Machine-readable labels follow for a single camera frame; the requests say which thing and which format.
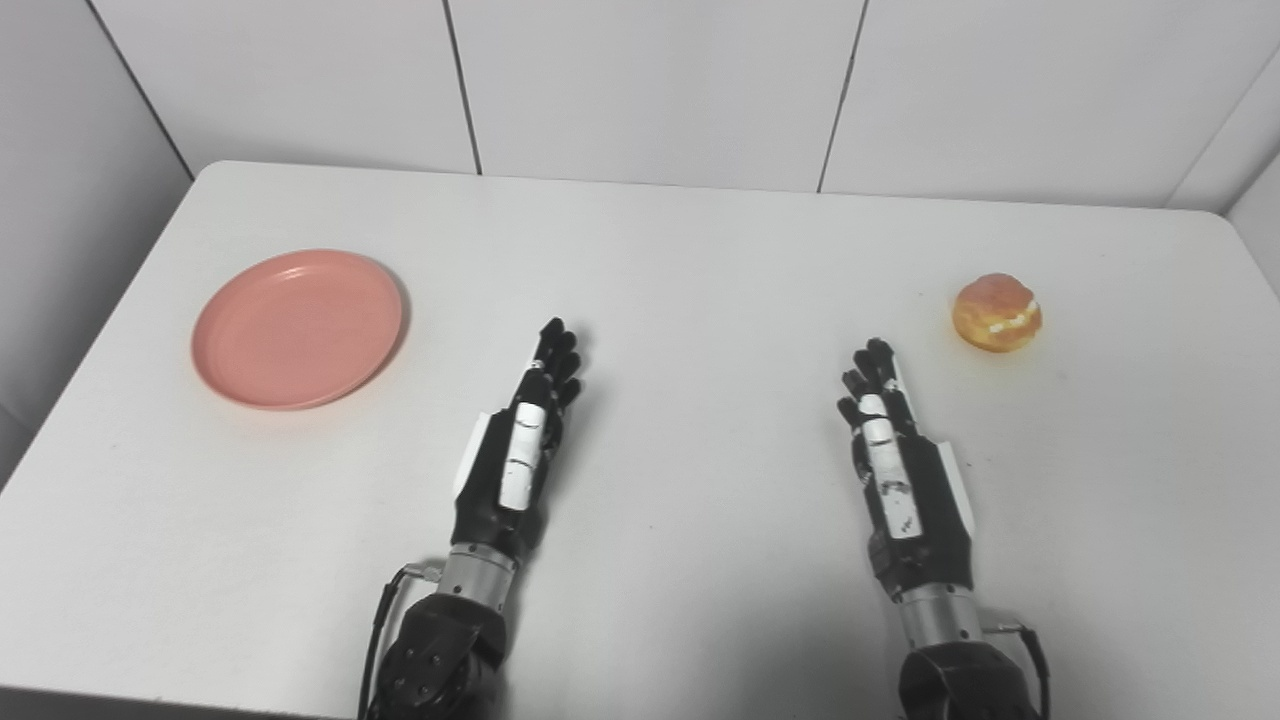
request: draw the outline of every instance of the black cable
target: black cable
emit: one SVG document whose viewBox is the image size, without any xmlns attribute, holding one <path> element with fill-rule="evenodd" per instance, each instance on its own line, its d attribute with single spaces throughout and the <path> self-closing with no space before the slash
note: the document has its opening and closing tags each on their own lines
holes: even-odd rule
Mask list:
<svg viewBox="0 0 1280 720">
<path fill-rule="evenodd" d="M 392 611 L 392 602 L 399 592 L 399 585 L 404 582 L 404 569 L 396 571 L 392 582 L 383 585 L 383 597 L 378 601 L 378 611 L 374 612 L 374 632 L 369 635 L 369 652 L 365 653 L 365 673 L 360 680 L 360 710 L 356 712 L 358 720 L 365 720 L 369 712 L 369 685 L 374 676 L 374 662 L 378 660 L 378 644 L 383 639 L 383 625 L 387 624 L 387 615 Z"/>
<path fill-rule="evenodd" d="M 1036 666 L 1036 676 L 1041 683 L 1041 720 L 1048 720 L 1048 660 L 1044 659 L 1044 650 L 1039 644 L 1039 635 L 1030 628 L 1018 630 L 1018 637 L 1027 646 L 1027 652 L 1032 656 L 1032 665 Z"/>
</svg>

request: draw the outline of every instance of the white table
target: white table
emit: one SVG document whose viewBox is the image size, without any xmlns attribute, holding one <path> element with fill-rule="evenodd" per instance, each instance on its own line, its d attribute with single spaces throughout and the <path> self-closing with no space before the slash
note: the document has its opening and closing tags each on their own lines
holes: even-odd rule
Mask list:
<svg viewBox="0 0 1280 720">
<path fill-rule="evenodd" d="M 398 356 L 316 410 L 210 393 L 204 302 L 312 246 L 399 275 Z M 993 270 L 1044 307 L 1009 356 L 948 324 Z M 1041 628 L 1056 717 L 1275 711 L 1280 302 L 1224 220 L 255 164 L 204 172 L 0 493 L 0 684 L 351 717 L 378 592 L 445 552 L 475 415 L 552 314 L 588 387 L 521 720 L 893 716 L 835 411 L 873 334 L 956 443 L 978 594 Z"/>
</svg>

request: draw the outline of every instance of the robotic hand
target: robotic hand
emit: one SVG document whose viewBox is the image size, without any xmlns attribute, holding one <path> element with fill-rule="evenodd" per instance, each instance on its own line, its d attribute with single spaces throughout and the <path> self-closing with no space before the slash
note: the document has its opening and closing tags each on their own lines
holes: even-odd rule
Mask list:
<svg viewBox="0 0 1280 720">
<path fill-rule="evenodd" d="M 911 652 L 899 697 L 908 720 L 1048 720 L 1048 666 L 1034 630 L 983 628 L 969 561 L 973 512 L 950 443 L 922 436 L 893 350 L 879 338 L 854 354 L 837 404 L 852 429 L 854 468 L 874 530 L 872 568 L 899 609 Z M 1041 683 L 1039 712 L 1021 670 L 983 641 L 1018 633 Z"/>
<path fill-rule="evenodd" d="M 369 702 L 369 666 L 392 601 L 404 577 L 425 573 L 408 565 L 383 591 L 360 693 L 362 719 L 457 717 L 492 696 L 507 655 L 507 591 L 541 537 L 539 496 L 564 410 L 581 391 L 575 345 L 564 323 L 552 319 L 511 405 L 476 423 L 454 482 L 457 520 L 439 587 L 404 612 Z"/>
</svg>

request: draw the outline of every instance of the robot finger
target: robot finger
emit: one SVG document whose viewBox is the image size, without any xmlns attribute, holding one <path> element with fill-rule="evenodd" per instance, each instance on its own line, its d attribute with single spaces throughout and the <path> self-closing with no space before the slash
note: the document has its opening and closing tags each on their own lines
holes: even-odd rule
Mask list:
<svg viewBox="0 0 1280 720">
<path fill-rule="evenodd" d="M 573 373 L 576 373 L 581 366 L 582 366 L 582 356 L 579 355 L 577 352 L 571 351 L 568 355 L 566 355 L 563 359 L 556 363 L 556 368 L 553 368 L 552 370 L 553 374 L 552 382 L 556 384 L 556 387 L 564 387 L 564 383 L 568 382 L 568 379 L 573 377 Z"/>
<path fill-rule="evenodd" d="M 858 402 L 852 397 L 841 397 L 837 400 L 836 410 L 840 410 L 840 415 L 854 430 L 859 430 L 863 427 L 863 414 L 858 411 Z"/>
<path fill-rule="evenodd" d="M 543 454 L 554 454 L 564 436 L 564 420 L 559 414 L 547 416 L 547 432 L 543 434 Z"/>
<path fill-rule="evenodd" d="M 547 368 L 556 352 L 556 347 L 564 336 L 564 320 L 552 318 L 541 332 L 538 333 L 538 348 L 534 350 L 534 363 L 541 363 Z"/>
<path fill-rule="evenodd" d="M 863 374 L 859 373 L 858 370 L 849 370 L 844 375 L 841 375 L 840 379 L 841 382 L 845 383 L 845 387 L 854 396 L 854 400 L 861 400 L 861 397 L 868 392 L 876 391 L 876 388 L 872 387 L 872 384 L 867 382 L 867 378 L 864 378 Z"/>
<path fill-rule="evenodd" d="M 859 350 L 854 352 L 854 365 L 858 366 L 858 372 L 870 383 L 872 392 L 879 392 L 884 387 L 884 380 L 881 378 L 879 369 L 876 366 L 876 359 L 872 357 L 870 351 Z"/>
<path fill-rule="evenodd" d="M 580 392 L 582 392 L 582 382 L 579 380 L 577 378 L 570 378 L 568 382 L 566 382 L 564 386 L 561 387 L 559 389 L 561 413 L 568 409 L 570 402 L 573 402 L 573 400 L 577 397 Z"/>
<path fill-rule="evenodd" d="M 573 352 L 575 347 L 577 347 L 577 336 L 573 334 L 573 331 L 562 333 L 552 348 L 552 364 L 562 361 L 570 352 Z"/>
<path fill-rule="evenodd" d="M 858 479 L 865 486 L 876 479 L 872 474 L 872 460 L 867 455 L 867 438 L 863 437 L 861 429 L 854 436 L 854 442 L 850 443 L 854 451 L 854 471 L 858 473 Z"/>
<path fill-rule="evenodd" d="M 876 372 L 883 383 L 881 397 L 884 398 L 884 407 L 893 428 L 902 434 L 915 434 L 915 418 L 911 414 L 911 402 L 906 396 L 906 387 L 899 373 L 897 359 L 893 348 L 878 337 L 867 342 L 867 354 L 876 364 Z"/>
</svg>

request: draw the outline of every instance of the white wall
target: white wall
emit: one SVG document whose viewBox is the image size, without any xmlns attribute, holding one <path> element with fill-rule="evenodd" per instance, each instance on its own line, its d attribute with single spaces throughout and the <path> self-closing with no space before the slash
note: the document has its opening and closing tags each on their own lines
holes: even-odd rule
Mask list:
<svg viewBox="0 0 1280 720">
<path fill-rule="evenodd" d="M 1253 252 L 1271 290 L 1280 295 L 1280 156 L 1231 208 L 1228 219 Z"/>
<path fill-rule="evenodd" d="M 488 173 L 817 188 L 860 1 L 461 0 Z"/>
<path fill-rule="evenodd" d="M 192 172 L 475 172 L 439 0 L 95 0 Z"/>
<path fill-rule="evenodd" d="M 1274 0 L 872 0 L 824 187 L 1164 206 L 1277 44 Z"/>
<path fill-rule="evenodd" d="M 179 149 L 474 170 L 440 0 L 96 0 Z M 490 174 L 813 191 L 861 0 L 457 0 Z M 869 0 L 824 190 L 1224 211 L 1274 0 Z"/>
<path fill-rule="evenodd" d="M 0 99 L 3 480 L 188 178 L 82 0 L 0 3 Z"/>
</svg>

